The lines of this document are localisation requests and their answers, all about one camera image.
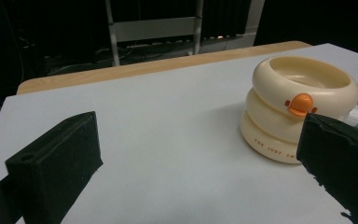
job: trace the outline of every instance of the metal rack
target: metal rack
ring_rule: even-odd
[[[117,42],[152,39],[179,35],[193,35],[193,54],[200,51],[203,0],[197,0],[194,17],[171,18],[147,21],[114,22],[110,0],[105,0],[113,51],[113,66],[119,66]]]

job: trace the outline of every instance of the duck-shaped container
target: duck-shaped container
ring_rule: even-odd
[[[268,58],[255,68],[252,81],[241,133],[275,161],[300,163],[296,150],[308,113],[342,120],[358,102],[358,85],[349,74],[311,58]]]

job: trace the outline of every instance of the orange duck beak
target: orange duck beak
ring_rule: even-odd
[[[301,93],[293,99],[287,110],[295,117],[305,118],[309,111],[312,110],[312,113],[316,111],[316,108],[312,109],[312,106],[312,98],[306,93]]]

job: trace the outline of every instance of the white table surface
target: white table surface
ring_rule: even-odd
[[[104,165],[62,223],[350,223],[302,165],[267,159],[241,136],[253,70],[273,55],[325,61],[358,82],[358,54],[326,44],[8,97],[0,179],[11,155],[96,111]]]

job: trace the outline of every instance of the cream plastic ring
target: cream plastic ring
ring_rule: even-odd
[[[241,118],[241,132],[246,142],[260,154],[286,163],[300,163],[296,159],[297,144],[281,141],[261,131],[249,118],[246,110]]]
[[[358,85],[335,66],[309,58],[268,58],[254,70],[257,95],[285,114],[317,113],[342,119],[358,102]]]
[[[304,120],[288,116],[266,105],[254,89],[250,89],[246,96],[246,111],[262,131],[284,141],[298,143]]]

